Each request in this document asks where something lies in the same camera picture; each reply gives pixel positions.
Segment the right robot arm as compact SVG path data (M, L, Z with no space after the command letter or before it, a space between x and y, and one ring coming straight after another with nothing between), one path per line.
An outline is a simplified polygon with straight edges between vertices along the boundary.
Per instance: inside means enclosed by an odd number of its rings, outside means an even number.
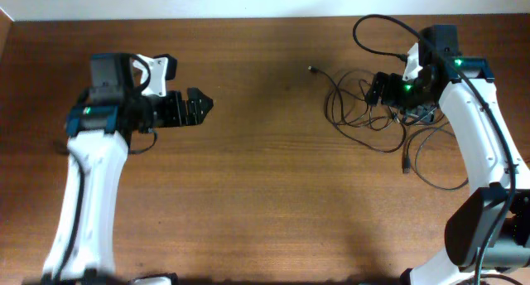
M529 169L498 106L483 58L463 57L453 25L414 34L402 75L379 72L366 95L406 113L432 105L447 117L470 196L448 219L443 249L400 277L403 284L479 283L529 265Z

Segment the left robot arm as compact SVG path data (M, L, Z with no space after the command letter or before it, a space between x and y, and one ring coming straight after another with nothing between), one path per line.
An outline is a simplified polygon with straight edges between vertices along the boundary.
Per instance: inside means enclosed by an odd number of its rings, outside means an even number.
M214 101L197 88L169 91L177 60L132 53L95 54L92 84L65 123L68 174L60 221L41 284L124 284L115 273L113 222L121 173L135 132L200 125Z

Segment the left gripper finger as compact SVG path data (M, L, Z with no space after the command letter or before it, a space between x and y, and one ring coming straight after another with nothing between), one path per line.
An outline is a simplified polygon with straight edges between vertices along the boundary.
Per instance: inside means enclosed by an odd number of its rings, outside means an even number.
M201 105L213 105L214 104L214 101L212 100L212 98L204 94L198 88L188 88L186 90L186 93L187 93L189 101L193 101Z
M212 99L188 99L186 107L186 125L200 125L204 122L208 112L214 107L214 101Z

